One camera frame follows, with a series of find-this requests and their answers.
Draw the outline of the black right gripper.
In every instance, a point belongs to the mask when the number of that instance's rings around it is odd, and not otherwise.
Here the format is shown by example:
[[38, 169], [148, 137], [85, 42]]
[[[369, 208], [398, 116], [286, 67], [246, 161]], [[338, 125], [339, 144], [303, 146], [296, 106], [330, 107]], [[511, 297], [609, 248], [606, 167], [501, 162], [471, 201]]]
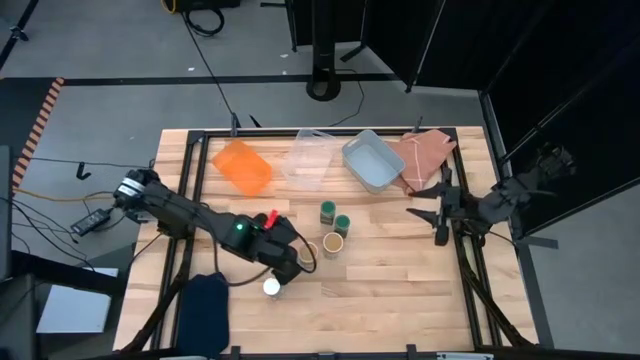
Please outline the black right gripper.
[[448, 220], [458, 220], [463, 223], [463, 232], [481, 236], [481, 218], [479, 215], [480, 199], [463, 190], [460, 186], [452, 184], [452, 170], [448, 166], [442, 166], [441, 181], [430, 188], [409, 193], [415, 198], [441, 198], [439, 214], [435, 211], [427, 211], [416, 208], [407, 208], [410, 214], [436, 226], [435, 244], [444, 246], [449, 239]]

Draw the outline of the orange plastic bin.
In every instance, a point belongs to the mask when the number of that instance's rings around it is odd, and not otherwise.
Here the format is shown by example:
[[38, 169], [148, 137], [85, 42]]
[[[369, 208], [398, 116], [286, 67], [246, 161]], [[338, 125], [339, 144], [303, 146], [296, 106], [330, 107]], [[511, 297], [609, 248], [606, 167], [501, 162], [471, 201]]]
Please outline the orange plastic bin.
[[245, 196], [260, 194], [272, 178], [271, 165], [241, 140], [227, 144], [212, 163]]

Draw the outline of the black stand pole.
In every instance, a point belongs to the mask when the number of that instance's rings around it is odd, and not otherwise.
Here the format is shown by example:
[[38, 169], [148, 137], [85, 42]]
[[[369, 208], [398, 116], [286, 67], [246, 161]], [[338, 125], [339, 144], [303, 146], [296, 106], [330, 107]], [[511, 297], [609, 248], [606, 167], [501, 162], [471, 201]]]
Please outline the black stand pole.
[[335, 0], [311, 0], [312, 73], [306, 92], [316, 101], [335, 99], [341, 84], [335, 68]]

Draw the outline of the orange black hazard tape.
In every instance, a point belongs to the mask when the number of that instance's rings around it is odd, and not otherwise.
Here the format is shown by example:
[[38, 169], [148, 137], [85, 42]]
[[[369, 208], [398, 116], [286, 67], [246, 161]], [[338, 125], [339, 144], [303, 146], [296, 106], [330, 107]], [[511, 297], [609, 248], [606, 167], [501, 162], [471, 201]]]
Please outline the orange black hazard tape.
[[18, 190], [23, 179], [26, 175], [27, 168], [33, 159], [37, 145], [41, 140], [44, 133], [44, 129], [47, 126], [49, 117], [56, 101], [60, 95], [61, 89], [65, 84], [65, 79], [62, 77], [55, 78], [51, 85], [47, 88], [47, 93], [44, 95], [41, 105], [37, 108], [35, 121], [29, 131], [25, 145], [21, 152], [17, 155], [17, 162], [13, 170], [12, 175], [12, 189]]

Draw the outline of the pink cloth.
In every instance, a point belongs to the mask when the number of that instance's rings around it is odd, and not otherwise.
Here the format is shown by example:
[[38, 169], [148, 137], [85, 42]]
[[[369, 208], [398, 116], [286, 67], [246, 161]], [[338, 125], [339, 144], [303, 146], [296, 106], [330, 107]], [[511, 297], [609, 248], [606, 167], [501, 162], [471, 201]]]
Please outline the pink cloth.
[[405, 169], [393, 181], [405, 194], [425, 189], [457, 146], [449, 135], [437, 129], [405, 133], [399, 141], [386, 144], [405, 162]]

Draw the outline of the white board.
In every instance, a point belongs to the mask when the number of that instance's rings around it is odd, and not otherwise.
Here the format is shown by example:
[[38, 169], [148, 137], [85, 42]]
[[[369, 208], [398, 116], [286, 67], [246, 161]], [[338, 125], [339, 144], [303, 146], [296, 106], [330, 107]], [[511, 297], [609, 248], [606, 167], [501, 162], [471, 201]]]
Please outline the white board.
[[102, 333], [111, 302], [111, 295], [52, 285], [36, 333]]

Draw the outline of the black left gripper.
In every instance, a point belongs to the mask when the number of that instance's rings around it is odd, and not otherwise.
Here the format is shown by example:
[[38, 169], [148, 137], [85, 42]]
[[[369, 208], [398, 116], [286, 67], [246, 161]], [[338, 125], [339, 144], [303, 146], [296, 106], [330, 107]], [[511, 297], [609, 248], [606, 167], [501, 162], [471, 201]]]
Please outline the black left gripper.
[[222, 213], [219, 216], [221, 247], [249, 262], [259, 262], [272, 268], [280, 285], [287, 285], [301, 272], [297, 251], [289, 245], [293, 233], [280, 225], [266, 227], [267, 215]]

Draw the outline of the clear plastic bin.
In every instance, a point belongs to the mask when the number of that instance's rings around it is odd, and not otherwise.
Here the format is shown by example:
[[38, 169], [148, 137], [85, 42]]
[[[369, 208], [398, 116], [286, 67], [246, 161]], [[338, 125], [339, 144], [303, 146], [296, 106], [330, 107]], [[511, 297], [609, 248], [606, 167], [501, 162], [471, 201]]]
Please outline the clear plastic bin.
[[310, 128], [299, 130], [281, 167], [287, 183], [297, 189], [320, 189], [337, 148], [332, 135]]

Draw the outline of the black curtain partition panel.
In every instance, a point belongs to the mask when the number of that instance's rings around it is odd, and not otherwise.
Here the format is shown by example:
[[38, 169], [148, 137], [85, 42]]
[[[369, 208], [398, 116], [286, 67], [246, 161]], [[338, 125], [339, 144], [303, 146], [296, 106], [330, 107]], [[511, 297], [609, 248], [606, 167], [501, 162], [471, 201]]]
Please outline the black curtain partition panel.
[[[284, 0], [291, 39], [291, 49], [312, 45], [313, 0]], [[335, 0], [331, 18], [336, 43], [356, 43], [356, 46], [340, 57], [344, 63], [358, 55], [364, 48], [362, 33], [365, 27], [367, 0]]]
[[446, 0], [367, 0], [362, 40], [400, 79], [414, 86]]
[[640, 35], [640, 0], [445, 0], [417, 83], [567, 86]]
[[640, 185], [640, 32], [590, 49], [521, 53], [487, 93], [513, 174], [558, 148], [574, 170], [541, 185], [514, 218], [519, 237]]

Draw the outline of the navy blue cloth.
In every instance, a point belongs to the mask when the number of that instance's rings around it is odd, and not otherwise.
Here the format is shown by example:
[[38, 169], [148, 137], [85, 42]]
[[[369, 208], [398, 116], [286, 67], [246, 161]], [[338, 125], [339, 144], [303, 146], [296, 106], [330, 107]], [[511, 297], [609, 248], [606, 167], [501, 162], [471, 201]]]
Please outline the navy blue cloth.
[[229, 346], [229, 286], [221, 273], [196, 275], [183, 290], [176, 348], [218, 360]]

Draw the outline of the black tripod leg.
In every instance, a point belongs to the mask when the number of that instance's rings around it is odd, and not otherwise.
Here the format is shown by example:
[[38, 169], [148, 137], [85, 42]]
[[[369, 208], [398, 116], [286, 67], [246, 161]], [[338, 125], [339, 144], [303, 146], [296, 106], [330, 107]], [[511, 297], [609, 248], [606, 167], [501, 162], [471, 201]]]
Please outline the black tripod leg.
[[0, 70], [14, 46], [20, 41], [29, 41], [25, 27], [38, 3], [39, 0], [0, 0], [0, 43], [7, 35], [6, 43], [0, 50]]

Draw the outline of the black power adapter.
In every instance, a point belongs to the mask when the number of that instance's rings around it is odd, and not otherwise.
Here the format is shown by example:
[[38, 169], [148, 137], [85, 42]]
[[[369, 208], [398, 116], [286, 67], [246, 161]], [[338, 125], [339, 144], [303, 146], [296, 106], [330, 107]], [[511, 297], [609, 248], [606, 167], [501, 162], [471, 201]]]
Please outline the black power adapter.
[[113, 209], [97, 209], [70, 226], [70, 230], [83, 237], [91, 232], [107, 229], [107, 223], [111, 220]]

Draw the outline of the black metal table frame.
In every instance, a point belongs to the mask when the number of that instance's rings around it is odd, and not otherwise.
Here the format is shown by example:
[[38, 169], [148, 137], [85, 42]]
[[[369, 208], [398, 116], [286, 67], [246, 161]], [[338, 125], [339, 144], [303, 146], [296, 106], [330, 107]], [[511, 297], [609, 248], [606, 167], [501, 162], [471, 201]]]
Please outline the black metal table frame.
[[490, 327], [479, 299], [465, 286], [458, 258], [482, 266], [495, 302], [519, 333], [538, 341], [519, 260], [509, 243], [509, 228], [496, 225], [485, 245], [451, 238], [439, 247], [431, 226], [415, 209], [437, 210], [433, 199], [416, 199], [392, 186], [368, 192], [335, 155], [317, 189], [288, 181], [281, 173], [296, 138], [293, 129], [243, 129], [239, 138], [273, 168], [271, 182], [245, 197], [213, 166], [229, 142], [223, 131], [207, 146], [186, 130], [162, 133], [156, 171], [173, 189], [199, 194], [212, 208], [254, 215], [278, 210], [312, 243], [326, 227], [319, 220], [322, 202], [335, 202], [351, 225], [342, 251], [321, 258], [318, 269], [302, 274], [276, 297], [262, 289], [261, 265], [215, 252], [204, 232], [196, 236], [193, 274], [220, 270], [232, 282], [230, 347], [234, 355], [275, 359], [431, 358], [440, 351], [466, 351], [491, 344]]

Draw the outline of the grey plastic bin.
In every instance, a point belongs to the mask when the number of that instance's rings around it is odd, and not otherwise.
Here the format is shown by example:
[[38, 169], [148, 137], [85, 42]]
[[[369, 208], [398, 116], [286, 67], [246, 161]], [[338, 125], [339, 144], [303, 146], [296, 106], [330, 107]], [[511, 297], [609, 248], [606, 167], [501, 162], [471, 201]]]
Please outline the grey plastic bin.
[[406, 167], [405, 161], [370, 129], [345, 143], [341, 154], [344, 166], [373, 194], [389, 187]]

